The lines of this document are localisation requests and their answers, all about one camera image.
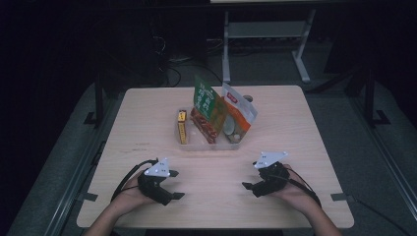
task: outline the wooden table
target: wooden table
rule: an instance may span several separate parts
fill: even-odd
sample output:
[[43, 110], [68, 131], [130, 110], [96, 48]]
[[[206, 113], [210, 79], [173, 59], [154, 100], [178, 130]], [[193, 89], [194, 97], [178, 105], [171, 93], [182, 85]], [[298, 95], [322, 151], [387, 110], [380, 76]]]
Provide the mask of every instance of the wooden table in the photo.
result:
[[236, 87], [254, 98], [259, 114], [238, 150], [184, 151], [174, 137], [176, 110], [192, 106], [194, 88], [138, 88], [126, 92], [101, 160], [92, 178], [78, 225], [89, 227], [123, 177], [136, 164], [168, 157], [179, 171], [161, 186], [186, 195], [169, 205], [143, 206], [117, 226], [139, 228], [299, 228], [306, 218], [274, 197], [256, 198], [242, 182], [261, 181], [252, 163], [261, 151], [287, 151], [290, 164], [316, 191], [324, 211], [339, 228], [353, 225], [320, 133], [304, 97], [295, 86]]

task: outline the table leg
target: table leg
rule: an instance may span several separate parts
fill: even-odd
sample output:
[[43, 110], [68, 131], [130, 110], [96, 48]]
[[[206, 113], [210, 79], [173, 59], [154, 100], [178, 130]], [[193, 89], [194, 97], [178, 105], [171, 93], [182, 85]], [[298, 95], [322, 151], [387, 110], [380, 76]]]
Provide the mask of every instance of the table leg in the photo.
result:
[[309, 37], [310, 29], [313, 24], [314, 16], [316, 15], [316, 10], [313, 9], [310, 11], [309, 17], [304, 25], [303, 32], [301, 35], [301, 43], [298, 47], [298, 50], [292, 52], [292, 57], [294, 59], [295, 65], [297, 66], [298, 72], [300, 73], [301, 80], [308, 84], [310, 82], [309, 74], [307, 73], [306, 67], [304, 66], [301, 56], [303, 55], [304, 47], [306, 46], [307, 39]]

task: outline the person's right hand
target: person's right hand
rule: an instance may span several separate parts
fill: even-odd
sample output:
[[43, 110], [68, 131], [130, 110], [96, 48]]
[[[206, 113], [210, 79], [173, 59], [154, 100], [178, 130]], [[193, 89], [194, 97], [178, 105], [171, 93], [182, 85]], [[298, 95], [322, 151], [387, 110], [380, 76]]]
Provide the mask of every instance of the person's right hand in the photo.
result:
[[[285, 168], [291, 169], [291, 166], [284, 164]], [[305, 185], [303, 180], [300, 179], [294, 172], [288, 170], [289, 178], [297, 181], [298, 183]], [[297, 209], [302, 213], [306, 213], [307, 210], [311, 209], [311, 207], [318, 207], [317, 203], [308, 196], [303, 190], [294, 186], [290, 183], [287, 183], [285, 187], [279, 191], [276, 191], [271, 196], [279, 197], [280, 199], [286, 201], [292, 207]]]

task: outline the person's left hand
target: person's left hand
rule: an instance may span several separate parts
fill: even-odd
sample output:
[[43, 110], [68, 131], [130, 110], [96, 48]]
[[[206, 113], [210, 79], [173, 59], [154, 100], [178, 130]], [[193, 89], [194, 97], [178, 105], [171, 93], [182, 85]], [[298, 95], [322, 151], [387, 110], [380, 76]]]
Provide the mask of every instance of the person's left hand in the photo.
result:
[[108, 207], [114, 214], [121, 216], [141, 205], [155, 203], [154, 200], [143, 195], [138, 188], [138, 177], [142, 172], [144, 171], [140, 171], [128, 180], [123, 191], [110, 203]]

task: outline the metal stand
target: metal stand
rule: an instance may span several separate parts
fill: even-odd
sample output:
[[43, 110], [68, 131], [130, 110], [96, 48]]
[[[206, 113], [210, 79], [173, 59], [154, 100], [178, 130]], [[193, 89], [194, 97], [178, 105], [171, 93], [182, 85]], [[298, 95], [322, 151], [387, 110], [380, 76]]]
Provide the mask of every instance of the metal stand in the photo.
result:
[[304, 25], [303, 34], [301, 35], [301, 44], [298, 47], [297, 51], [292, 52], [292, 57], [294, 59], [295, 65], [297, 65], [298, 72], [300, 73], [301, 80], [308, 84], [310, 82], [309, 74], [307, 73], [306, 67], [304, 66], [301, 56], [304, 52], [304, 47], [306, 46], [307, 39], [309, 37], [310, 29], [313, 24], [314, 16], [316, 15], [316, 10], [311, 10], [309, 18], [307, 19], [306, 24]]
[[309, 37], [316, 10], [311, 10], [307, 21], [298, 22], [257, 22], [257, 23], [230, 23], [228, 12], [224, 15], [223, 39], [223, 81], [230, 83], [230, 68], [228, 56], [229, 38], [244, 37], [300, 37], [298, 50], [292, 52], [294, 62], [304, 83], [310, 82], [310, 77], [301, 59]]
[[95, 78], [94, 89], [95, 89], [95, 119], [92, 118], [92, 116], [94, 115], [94, 112], [89, 112], [86, 120], [84, 121], [84, 124], [95, 125], [94, 127], [97, 128], [100, 125], [101, 121], [103, 120], [103, 114], [104, 114], [103, 91], [102, 91], [99, 74]]

